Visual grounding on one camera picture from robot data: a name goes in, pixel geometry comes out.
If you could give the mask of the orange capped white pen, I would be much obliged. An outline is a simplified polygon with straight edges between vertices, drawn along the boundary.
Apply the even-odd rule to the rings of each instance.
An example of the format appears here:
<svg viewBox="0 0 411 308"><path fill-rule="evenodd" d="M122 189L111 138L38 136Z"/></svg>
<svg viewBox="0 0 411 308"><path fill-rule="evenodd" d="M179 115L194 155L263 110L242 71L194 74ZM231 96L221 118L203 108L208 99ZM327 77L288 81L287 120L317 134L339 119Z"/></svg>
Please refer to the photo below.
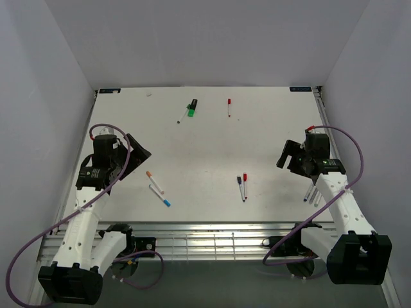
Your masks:
<svg viewBox="0 0 411 308"><path fill-rule="evenodd" d="M151 172L147 171L146 172L147 177L150 179L151 183L155 186L155 188L160 192L160 194L164 194L164 190L161 188L161 186L157 183L157 181L154 179L152 176Z"/></svg>

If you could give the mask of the red capped white pen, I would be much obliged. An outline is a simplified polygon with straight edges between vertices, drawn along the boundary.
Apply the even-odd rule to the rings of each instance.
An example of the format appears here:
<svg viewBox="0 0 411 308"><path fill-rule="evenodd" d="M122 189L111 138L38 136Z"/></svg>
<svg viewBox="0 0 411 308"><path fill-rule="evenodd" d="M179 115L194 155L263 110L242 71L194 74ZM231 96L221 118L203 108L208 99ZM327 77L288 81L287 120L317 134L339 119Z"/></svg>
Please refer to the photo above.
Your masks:
<svg viewBox="0 0 411 308"><path fill-rule="evenodd" d="M244 199L247 200L248 198L248 190L247 190L247 174L243 173L243 191L244 191Z"/></svg>

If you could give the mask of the blue capped white pen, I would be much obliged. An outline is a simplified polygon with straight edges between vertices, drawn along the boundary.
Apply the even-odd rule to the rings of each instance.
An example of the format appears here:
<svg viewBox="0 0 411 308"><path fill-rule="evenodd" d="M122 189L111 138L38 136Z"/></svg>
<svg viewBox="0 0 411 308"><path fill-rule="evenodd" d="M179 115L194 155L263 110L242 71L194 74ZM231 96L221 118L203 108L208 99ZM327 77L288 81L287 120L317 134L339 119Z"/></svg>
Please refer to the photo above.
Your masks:
<svg viewBox="0 0 411 308"><path fill-rule="evenodd" d="M153 187L152 184L150 184L148 188L156 195L156 197L158 197L163 202L163 204L165 204L167 207L171 206L171 203L167 199L165 199L162 194Z"/></svg>

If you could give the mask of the dark blue capped pen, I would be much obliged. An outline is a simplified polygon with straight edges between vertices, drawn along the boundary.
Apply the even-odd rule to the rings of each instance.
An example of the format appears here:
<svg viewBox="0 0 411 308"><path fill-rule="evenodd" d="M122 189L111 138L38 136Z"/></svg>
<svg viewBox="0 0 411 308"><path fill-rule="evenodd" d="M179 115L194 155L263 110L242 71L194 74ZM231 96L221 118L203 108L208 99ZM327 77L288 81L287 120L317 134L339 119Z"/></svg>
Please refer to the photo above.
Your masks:
<svg viewBox="0 0 411 308"><path fill-rule="evenodd" d="M236 178L237 178L238 186L240 189L241 200L242 202L245 202L244 188L243 188L243 182L242 182L241 176L237 176Z"/></svg>

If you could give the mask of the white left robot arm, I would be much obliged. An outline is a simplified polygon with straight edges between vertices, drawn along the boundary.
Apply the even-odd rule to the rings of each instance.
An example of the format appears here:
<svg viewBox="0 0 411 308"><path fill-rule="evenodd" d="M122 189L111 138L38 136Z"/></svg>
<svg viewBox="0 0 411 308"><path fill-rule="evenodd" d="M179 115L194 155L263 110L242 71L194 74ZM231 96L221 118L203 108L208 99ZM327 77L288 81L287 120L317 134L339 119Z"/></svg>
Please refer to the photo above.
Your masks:
<svg viewBox="0 0 411 308"><path fill-rule="evenodd" d="M94 305L100 298L103 276L117 257L132 255L136 240L128 224L117 223L100 232L93 245L110 184L122 180L151 153L130 134L126 147L114 134L94 138L93 153L84 158L76 181L76 216L68 222L62 244L50 266L41 267L38 280L48 297L58 303Z"/></svg>

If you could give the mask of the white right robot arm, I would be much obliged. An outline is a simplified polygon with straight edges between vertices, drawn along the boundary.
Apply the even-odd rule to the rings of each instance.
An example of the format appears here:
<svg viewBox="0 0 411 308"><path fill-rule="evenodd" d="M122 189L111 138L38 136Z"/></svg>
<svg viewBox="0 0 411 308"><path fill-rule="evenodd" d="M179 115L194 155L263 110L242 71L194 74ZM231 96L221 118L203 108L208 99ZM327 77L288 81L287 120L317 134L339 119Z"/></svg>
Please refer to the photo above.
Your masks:
<svg viewBox="0 0 411 308"><path fill-rule="evenodd" d="M312 181L326 202L323 208L329 210L338 237L329 236L308 218L275 247L289 243L298 255L312 251L326 263L334 284L382 284L392 243L387 235L375 231L360 210L343 164L331 158L329 137L307 130L303 143L286 141L277 166Z"/></svg>

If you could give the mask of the green tipped pen at right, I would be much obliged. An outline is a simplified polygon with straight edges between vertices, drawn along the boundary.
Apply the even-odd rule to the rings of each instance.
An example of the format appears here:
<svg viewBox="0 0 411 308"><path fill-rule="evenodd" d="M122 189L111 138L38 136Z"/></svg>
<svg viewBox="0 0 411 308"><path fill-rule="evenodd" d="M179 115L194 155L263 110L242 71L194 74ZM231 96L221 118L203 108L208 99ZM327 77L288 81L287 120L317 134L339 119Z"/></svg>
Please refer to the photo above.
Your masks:
<svg viewBox="0 0 411 308"><path fill-rule="evenodd" d="M314 207L318 207L318 206L319 206L319 203L320 203L321 198L322 198L322 195L321 195L320 192L318 192L317 195L316 195L316 197L315 197L315 199L314 199Z"/></svg>

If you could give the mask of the green capped white pen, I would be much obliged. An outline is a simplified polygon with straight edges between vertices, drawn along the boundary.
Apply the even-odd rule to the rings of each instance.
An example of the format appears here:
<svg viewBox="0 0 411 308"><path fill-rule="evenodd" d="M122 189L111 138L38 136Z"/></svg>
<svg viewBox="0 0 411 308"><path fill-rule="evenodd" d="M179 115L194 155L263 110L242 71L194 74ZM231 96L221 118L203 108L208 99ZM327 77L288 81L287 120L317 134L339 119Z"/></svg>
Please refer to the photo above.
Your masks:
<svg viewBox="0 0 411 308"><path fill-rule="evenodd" d="M186 106L186 108L184 109L182 115L179 117L179 119L177 120L177 124L180 124L181 121L183 120L183 118L186 116L186 114L188 113L189 109L190 109L191 104L188 104Z"/></svg>

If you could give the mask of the right blue corner label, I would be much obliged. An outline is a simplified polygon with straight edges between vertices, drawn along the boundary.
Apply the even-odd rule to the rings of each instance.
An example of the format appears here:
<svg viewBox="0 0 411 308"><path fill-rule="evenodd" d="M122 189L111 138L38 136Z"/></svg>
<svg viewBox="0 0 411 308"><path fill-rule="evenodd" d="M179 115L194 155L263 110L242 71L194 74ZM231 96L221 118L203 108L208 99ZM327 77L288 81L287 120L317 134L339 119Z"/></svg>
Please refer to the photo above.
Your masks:
<svg viewBox="0 0 411 308"><path fill-rule="evenodd" d="M311 87L289 87L291 92L311 92Z"/></svg>

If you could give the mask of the blue corner label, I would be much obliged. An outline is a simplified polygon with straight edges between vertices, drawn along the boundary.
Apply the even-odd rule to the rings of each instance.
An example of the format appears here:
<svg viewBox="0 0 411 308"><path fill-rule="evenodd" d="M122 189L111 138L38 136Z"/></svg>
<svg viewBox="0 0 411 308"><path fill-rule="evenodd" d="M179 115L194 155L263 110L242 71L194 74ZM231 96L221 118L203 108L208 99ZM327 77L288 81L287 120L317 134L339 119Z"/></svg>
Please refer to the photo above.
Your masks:
<svg viewBox="0 0 411 308"><path fill-rule="evenodd" d="M291 92L311 92L311 87L289 87Z"/></svg>
<svg viewBox="0 0 411 308"><path fill-rule="evenodd" d="M121 92L120 88L106 88L106 89L100 89L98 91L99 94L118 94Z"/></svg>

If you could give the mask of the left blue corner label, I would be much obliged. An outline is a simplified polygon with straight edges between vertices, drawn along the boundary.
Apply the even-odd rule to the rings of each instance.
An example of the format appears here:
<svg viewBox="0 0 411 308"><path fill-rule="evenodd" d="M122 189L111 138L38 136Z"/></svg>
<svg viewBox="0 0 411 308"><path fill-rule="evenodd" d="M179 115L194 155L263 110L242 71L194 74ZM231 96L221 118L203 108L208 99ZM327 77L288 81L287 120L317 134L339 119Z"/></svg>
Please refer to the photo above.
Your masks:
<svg viewBox="0 0 411 308"><path fill-rule="evenodd" d="M98 91L99 94L118 94L121 92L120 88L106 88L106 89L100 89Z"/></svg>

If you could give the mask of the green black highlighter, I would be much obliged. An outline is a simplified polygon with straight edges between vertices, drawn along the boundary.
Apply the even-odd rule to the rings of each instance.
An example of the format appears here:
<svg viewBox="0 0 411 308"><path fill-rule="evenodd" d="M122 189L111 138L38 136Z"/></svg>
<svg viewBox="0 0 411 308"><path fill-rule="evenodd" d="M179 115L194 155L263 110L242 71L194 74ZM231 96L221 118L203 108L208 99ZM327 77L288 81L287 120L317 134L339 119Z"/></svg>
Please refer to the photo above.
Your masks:
<svg viewBox="0 0 411 308"><path fill-rule="evenodd" d="M197 99L192 100L192 102L189 106L189 110L188 110L188 117L193 117L194 116L195 110L196 110L196 107L197 107L197 103L198 103Z"/></svg>

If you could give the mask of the aluminium front rail frame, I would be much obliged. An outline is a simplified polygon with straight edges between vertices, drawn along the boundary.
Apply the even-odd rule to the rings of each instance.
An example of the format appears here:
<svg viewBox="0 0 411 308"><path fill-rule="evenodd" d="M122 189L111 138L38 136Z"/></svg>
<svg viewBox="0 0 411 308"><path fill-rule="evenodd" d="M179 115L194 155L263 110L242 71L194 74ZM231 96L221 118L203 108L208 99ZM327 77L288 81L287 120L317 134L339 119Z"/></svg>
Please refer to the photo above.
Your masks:
<svg viewBox="0 0 411 308"><path fill-rule="evenodd" d="M166 261L260 261L263 240L285 236L294 222L132 223L136 237L154 237L155 251Z"/></svg>

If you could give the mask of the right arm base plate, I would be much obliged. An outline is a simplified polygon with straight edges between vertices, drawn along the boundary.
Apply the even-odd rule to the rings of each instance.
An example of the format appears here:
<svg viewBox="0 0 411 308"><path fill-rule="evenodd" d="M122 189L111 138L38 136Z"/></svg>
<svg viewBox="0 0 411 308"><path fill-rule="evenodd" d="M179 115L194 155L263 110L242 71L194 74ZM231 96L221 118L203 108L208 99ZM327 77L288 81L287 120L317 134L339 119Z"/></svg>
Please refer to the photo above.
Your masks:
<svg viewBox="0 0 411 308"><path fill-rule="evenodd" d="M283 237L282 236L270 236L264 238L261 245L264 248L271 249L274 247ZM311 256L309 249L301 244L299 239L289 238L282 243L274 252L270 254L271 257L299 257Z"/></svg>

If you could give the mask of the aluminium right side rail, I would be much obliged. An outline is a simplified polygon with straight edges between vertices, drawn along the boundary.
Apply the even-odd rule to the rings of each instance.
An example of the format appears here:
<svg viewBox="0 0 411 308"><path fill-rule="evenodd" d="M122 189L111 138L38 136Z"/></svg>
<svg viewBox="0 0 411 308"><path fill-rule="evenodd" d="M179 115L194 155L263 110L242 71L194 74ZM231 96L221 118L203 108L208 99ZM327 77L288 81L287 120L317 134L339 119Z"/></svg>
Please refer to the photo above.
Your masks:
<svg viewBox="0 0 411 308"><path fill-rule="evenodd" d="M314 95L314 98L315 98L315 101L316 101L316 104L319 110L322 124L325 126L329 126L329 120L327 118L326 108L325 108L325 105L324 105L324 102L321 96L321 89L322 89L321 86L312 87L313 95ZM325 132L328 134L330 138L332 156L337 159L342 160L338 152L337 144L335 142L333 130L329 128L325 128ZM399 301L396 288L394 287L394 284L392 282L392 277L390 275L389 270L386 271L385 279L381 285L381 288L383 290L383 294L385 296L388 307L401 307L401 303Z"/></svg>

